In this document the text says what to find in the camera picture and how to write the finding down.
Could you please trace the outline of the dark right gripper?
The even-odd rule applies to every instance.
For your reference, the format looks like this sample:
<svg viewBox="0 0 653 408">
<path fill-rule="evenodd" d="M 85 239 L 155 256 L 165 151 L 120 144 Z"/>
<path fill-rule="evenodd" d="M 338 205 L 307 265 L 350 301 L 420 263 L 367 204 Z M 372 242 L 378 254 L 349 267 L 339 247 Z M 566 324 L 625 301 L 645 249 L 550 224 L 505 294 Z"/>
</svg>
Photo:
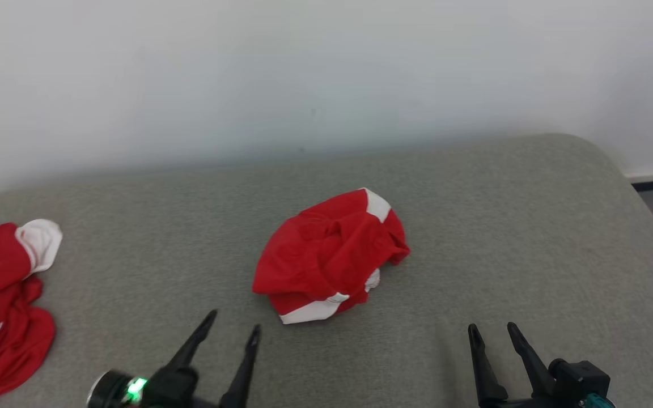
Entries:
<svg viewBox="0 0 653 408">
<path fill-rule="evenodd" d="M 506 388 L 499 384 L 485 352 L 485 342 L 477 325 L 468 326 L 475 390 L 480 408 L 579 408 L 585 393 L 562 393 L 553 396 L 555 379 L 544 362 L 524 337 L 514 322 L 506 325 L 511 343 L 521 357 L 529 382 L 532 398 L 508 399 Z"/>
</svg>

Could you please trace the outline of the red Bulls jersey white sleeves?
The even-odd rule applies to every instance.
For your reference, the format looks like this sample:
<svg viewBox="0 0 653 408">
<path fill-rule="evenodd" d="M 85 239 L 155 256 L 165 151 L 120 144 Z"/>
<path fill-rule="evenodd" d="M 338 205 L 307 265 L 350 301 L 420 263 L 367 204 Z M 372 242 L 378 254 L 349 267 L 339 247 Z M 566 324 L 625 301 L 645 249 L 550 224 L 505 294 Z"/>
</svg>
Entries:
<svg viewBox="0 0 653 408">
<path fill-rule="evenodd" d="M 52 220 L 0 225 L 0 395 L 23 385 L 54 341 L 53 317 L 35 302 L 43 292 L 39 273 L 53 266 L 62 240 Z"/>
</svg>

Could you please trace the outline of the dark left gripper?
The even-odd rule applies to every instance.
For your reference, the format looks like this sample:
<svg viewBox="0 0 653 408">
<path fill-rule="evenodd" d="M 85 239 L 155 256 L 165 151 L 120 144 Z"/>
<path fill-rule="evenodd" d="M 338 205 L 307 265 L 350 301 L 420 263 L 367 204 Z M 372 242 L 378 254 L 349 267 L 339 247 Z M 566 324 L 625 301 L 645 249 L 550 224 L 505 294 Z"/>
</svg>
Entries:
<svg viewBox="0 0 653 408">
<path fill-rule="evenodd" d="M 217 309 L 210 311 L 168 362 L 168 368 L 162 367 L 148 379 L 143 387 L 142 408 L 218 408 L 214 403 L 194 395 L 200 376 L 196 369 L 190 367 L 217 315 Z M 252 329 L 244 346 L 243 360 L 227 392 L 221 397 L 220 408 L 247 408 L 261 332 L 261 325 L 255 325 Z"/>
</svg>

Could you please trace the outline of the red garment white trim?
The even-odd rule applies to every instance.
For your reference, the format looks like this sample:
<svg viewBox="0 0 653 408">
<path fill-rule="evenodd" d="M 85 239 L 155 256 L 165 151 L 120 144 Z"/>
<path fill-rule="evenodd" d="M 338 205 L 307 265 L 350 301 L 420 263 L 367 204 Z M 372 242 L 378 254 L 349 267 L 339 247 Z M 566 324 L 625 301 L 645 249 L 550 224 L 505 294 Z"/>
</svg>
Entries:
<svg viewBox="0 0 653 408">
<path fill-rule="evenodd" d="M 409 254 L 391 204 L 360 188 L 285 220 L 257 261 L 252 291 L 285 325 L 326 320 L 367 302 L 381 267 Z"/>
</svg>

